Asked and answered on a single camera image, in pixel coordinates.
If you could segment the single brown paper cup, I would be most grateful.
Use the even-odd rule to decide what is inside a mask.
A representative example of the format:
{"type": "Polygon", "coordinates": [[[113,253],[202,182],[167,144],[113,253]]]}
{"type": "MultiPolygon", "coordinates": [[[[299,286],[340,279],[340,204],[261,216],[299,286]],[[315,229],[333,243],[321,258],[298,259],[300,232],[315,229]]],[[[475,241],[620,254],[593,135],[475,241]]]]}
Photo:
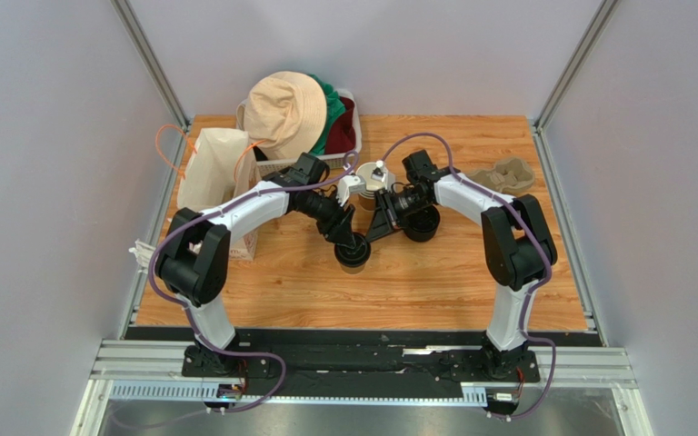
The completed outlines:
{"type": "Polygon", "coordinates": [[[340,264],[341,269],[348,274],[358,274],[364,270],[364,264],[358,264],[358,265],[347,265],[347,264],[340,264]]]}

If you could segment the white paper bag orange handles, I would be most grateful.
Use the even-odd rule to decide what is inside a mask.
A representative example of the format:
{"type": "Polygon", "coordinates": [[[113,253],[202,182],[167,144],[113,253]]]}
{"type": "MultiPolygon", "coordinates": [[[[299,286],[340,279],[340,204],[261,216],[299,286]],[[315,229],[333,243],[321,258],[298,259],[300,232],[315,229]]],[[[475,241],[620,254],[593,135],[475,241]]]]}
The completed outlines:
{"type": "Polygon", "coordinates": [[[241,196],[261,181],[247,132],[205,127],[187,146],[161,235],[177,210],[201,212],[241,196]]]}

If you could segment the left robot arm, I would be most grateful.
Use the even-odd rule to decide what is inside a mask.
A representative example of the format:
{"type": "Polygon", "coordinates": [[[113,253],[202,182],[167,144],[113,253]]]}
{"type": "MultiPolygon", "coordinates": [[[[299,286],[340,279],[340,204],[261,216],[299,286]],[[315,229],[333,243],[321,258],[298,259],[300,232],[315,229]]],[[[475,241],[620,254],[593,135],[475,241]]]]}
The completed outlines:
{"type": "Polygon", "coordinates": [[[334,247],[334,256],[347,271],[361,270],[371,245],[354,231],[354,207],[331,184],[327,163],[303,153],[291,166],[266,176],[247,193],[203,212],[178,211],[164,240],[147,266],[149,282],[165,287],[154,291],[182,307],[202,352],[222,374],[244,368],[252,352],[234,352],[229,345],[236,331],[220,292],[228,273],[231,246],[264,223],[290,212],[316,222],[317,231],[334,247]]]}

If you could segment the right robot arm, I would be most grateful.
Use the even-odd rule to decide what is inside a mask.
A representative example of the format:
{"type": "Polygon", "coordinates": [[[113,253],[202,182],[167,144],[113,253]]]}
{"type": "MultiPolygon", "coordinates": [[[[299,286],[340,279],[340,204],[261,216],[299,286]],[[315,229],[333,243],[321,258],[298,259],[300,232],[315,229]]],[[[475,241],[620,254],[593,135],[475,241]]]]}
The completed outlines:
{"type": "Polygon", "coordinates": [[[362,165],[363,195],[374,199],[366,233],[376,241],[396,232],[424,243],[441,223],[440,207],[457,211],[483,231],[486,266],[496,282],[492,319],[482,340],[478,366],[487,378],[520,375],[532,359],[528,323],[538,287],[549,280],[557,251],[537,199],[501,194],[452,168],[437,168],[426,151],[403,161],[407,182],[396,189],[385,163],[362,165]]]}

